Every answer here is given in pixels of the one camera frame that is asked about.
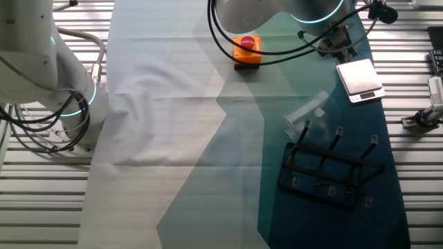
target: blue led ring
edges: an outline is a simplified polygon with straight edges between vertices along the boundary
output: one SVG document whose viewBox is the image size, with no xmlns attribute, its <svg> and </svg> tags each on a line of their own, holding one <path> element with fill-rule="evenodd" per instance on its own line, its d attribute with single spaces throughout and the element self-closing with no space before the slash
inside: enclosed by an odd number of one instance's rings
<svg viewBox="0 0 443 249">
<path fill-rule="evenodd" d="M 333 14 L 335 14 L 335 13 L 340 9 L 340 7 L 343 5 L 343 2 L 344 2 L 344 1 L 345 1 L 345 0 L 341 0 L 341 2 L 339 3 L 339 5 L 337 6 L 337 8 L 336 8 L 334 11 L 332 11 L 331 14 L 327 15 L 326 17 L 323 17 L 322 19 L 318 19 L 318 20 L 315 20 L 315 21 L 303 21 L 303 20 L 300 20 L 300 19 L 296 18 L 296 17 L 293 16 L 293 15 L 291 15 L 291 16 L 292 16 L 295 20 L 297 20 L 297 21 L 299 21 L 300 23 L 303 23 L 303 24 L 317 24 L 317 23 L 319 23 L 319 22 L 322 22 L 322 21 L 324 21 L 324 20 L 330 18 Z"/>
<path fill-rule="evenodd" d="M 96 93 L 97 93 L 97 84 L 94 83 L 94 94 L 92 95 L 92 98 L 91 98 L 91 100 L 89 101 L 88 105 L 91 105 L 91 104 L 92 104 L 92 102 L 94 101 L 94 98 L 96 97 Z M 63 114 L 63 115 L 60 115 L 60 116 L 62 116 L 62 117 L 74 116 L 74 115 L 79 114 L 81 111 L 82 111 L 82 110 L 78 110 L 78 111 L 76 111 L 75 113 L 71 113 L 71 114 Z"/>
</svg>

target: clear plastic piece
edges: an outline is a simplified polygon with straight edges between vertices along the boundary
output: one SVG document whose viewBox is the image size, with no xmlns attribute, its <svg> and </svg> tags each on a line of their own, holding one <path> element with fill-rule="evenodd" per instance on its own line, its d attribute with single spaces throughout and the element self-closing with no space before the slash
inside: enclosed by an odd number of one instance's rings
<svg viewBox="0 0 443 249">
<path fill-rule="evenodd" d="M 342 136 L 343 135 L 343 127 L 338 127 L 335 134 L 337 136 Z"/>
<path fill-rule="evenodd" d="M 365 198 L 365 207 L 367 207 L 367 208 L 372 207 L 372 197 L 371 196 L 367 196 Z"/>
<path fill-rule="evenodd" d="M 294 187 L 298 187 L 300 185 L 300 177 L 299 176 L 294 176 L 294 178 L 292 180 L 292 185 Z"/>
<path fill-rule="evenodd" d="M 371 143 L 377 144 L 379 141 L 379 137 L 377 135 L 372 135 Z"/>
<path fill-rule="evenodd" d="M 287 122 L 285 131 L 292 140 L 297 141 L 305 127 L 309 127 L 306 139 L 311 142 L 321 145 L 330 139 L 330 132 L 326 125 L 327 114 L 320 107 L 328 97 L 329 94 L 322 91 L 306 105 L 285 116 Z"/>
<path fill-rule="evenodd" d="M 327 191 L 327 194 L 329 194 L 329 196 L 335 196 L 335 186 L 334 185 L 330 185 L 329 190 Z"/>
</svg>

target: black metal frame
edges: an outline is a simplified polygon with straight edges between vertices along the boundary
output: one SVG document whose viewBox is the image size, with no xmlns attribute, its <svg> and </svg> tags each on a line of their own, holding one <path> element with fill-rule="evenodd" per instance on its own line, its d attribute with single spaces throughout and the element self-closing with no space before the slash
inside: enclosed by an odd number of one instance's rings
<svg viewBox="0 0 443 249">
<path fill-rule="evenodd" d="M 358 204 L 358 199 L 360 195 L 360 186 L 367 183 L 368 181 L 372 180 L 373 178 L 379 176 L 385 171 L 385 165 L 381 163 L 375 163 L 369 160 L 365 160 L 364 158 L 376 147 L 377 145 L 377 136 L 372 137 L 371 145 L 369 148 L 362 154 L 360 158 L 354 157 L 354 156 L 348 156 L 342 153 L 338 153 L 333 151 L 333 148 L 340 140 L 342 134 L 343 134 L 343 128 L 339 127 L 336 132 L 336 137 L 332 144 L 329 146 L 329 148 L 322 148 L 317 147 L 313 145 L 307 145 L 302 143 L 303 139 L 305 138 L 307 132 L 309 130 L 309 121 L 306 121 L 305 129 L 303 130 L 302 134 L 300 135 L 297 143 L 289 142 L 285 148 L 284 152 L 284 158 L 282 162 L 282 167 L 280 168 L 280 175 L 286 174 L 287 178 L 294 177 L 292 176 L 292 172 L 300 172 L 303 174 L 307 174 L 310 176 L 316 176 L 317 177 L 317 187 L 324 187 L 324 186 L 330 186 L 330 184 L 322 185 L 322 180 L 330 181 L 333 183 L 338 183 L 341 185 L 347 186 L 347 194 L 355 194 L 355 204 L 352 207 L 355 207 Z M 295 155 L 297 151 L 305 151 L 309 154 L 322 156 L 322 159 L 320 161 L 320 164 L 318 166 L 318 170 L 312 170 L 307 169 L 305 167 L 299 166 L 295 164 Z M 342 163 L 347 163 L 350 165 L 350 172 L 348 174 L 348 178 L 342 178 L 339 176 L 335 176 L 332 174 L 325 174 L 324 173 L 324 162 L 328 159 L 334 159 L 337 161 L 340 161 Z M 366 176 L 365 178 L 362 178 L 362 167 L 368 166 L 378 169 L 376 172 L 372 173 L 369 176 Z M 354 171 L 356 168 L 359 168 L 359 173 L 357 180 L 353 180 Z M 280 181 L 278 181 L 278 185 L 280 187 L 286 187 L 283 185 Z M 352 193 L 352 188 L 356 189 L 356 193 Z M 290 187 L 291 190 L 297 190 L 295 187 Z"/>
</svg>

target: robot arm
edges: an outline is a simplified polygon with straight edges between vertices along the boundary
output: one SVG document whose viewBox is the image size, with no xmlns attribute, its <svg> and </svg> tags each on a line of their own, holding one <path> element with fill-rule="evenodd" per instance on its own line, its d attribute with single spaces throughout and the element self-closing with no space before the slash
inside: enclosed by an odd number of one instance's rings
<svg viewBox="0 0 443 249">
<path fill-rule="evenodd" d="M 356 55 L 345 22 L 349 18 L 348 0 L 213 0 L 221 26 L 231 33 L 246 33 L 279 12 L 287 12 L 304 33 L 322 37 L 317 51 L 324 56 L 331 53 L 341 63 L 350 62 Z M 386 6 L 385 0 L 365 0 L 369 18 L 391 24 L 397 12 Z"/>
<path fill-rule="evenodd" d="M 84 109 L 75 101 L 57 116 L 71 140 L 84 133 L 79 144 L 93 147 L 107 114 L 107 96 L 57 31 L 53 0 L 0 0 L 0 17 L 0 102 L 40 102 L 56 113 L 73 92 L 81 93 L 89 104 L 85 133 L 78 129 Z"/>
<path fill-rule="evenodd" d="M 259 28 L 279 12 L 288 12 L 300 27 L 319 36 L 350 12 L 348 0 L 218 0 L 220 23 L 230 33 Z"/>
</svg>

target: table surface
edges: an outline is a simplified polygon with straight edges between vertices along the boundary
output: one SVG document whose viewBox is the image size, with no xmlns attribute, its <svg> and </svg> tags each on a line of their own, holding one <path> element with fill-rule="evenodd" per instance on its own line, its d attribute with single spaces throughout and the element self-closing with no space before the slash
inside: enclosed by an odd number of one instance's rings
<svg viewBox="0 0 443 249">
<path fill-rule="evenodd" d="M 55 0 L 55 5 L 64 2 Z M 410 239 L 413 249 L 443 249 L 443 127 L 423 136 L 403 130 L 400 122 L 401 117 L 431 104 L 427 79 L 432 70 L 426 55 L 432 46 L 426 28 L 443 26 L 443 14 L 416 10 L 407 0 L 390 0 L 389 4 L 399 11 L 399 20 L 390 26 L 378 23 L 369 40 L 375 69 L 386 90 L 382 102 Z M 97 35 L 107 45 L 113 7 L 111 0 L 83 0 L 75 8 L 54 13 L 54 18 L 58 26 Z M 372 21 L 367 13 L 360 17 L 369 28 Z M 85 66 L 92 65 L 98 54 L 94 43 L 62 37 Z M 102 82 L 107 81 L 106 76 L 104 66 Z M 40 104 L 28 107 L 34 116 L 48 115 Z M 38 156 L 15 138 L 10 138 L 4 149 L 0 248 L 74 249 L 91 159 Z"/>
</svg>

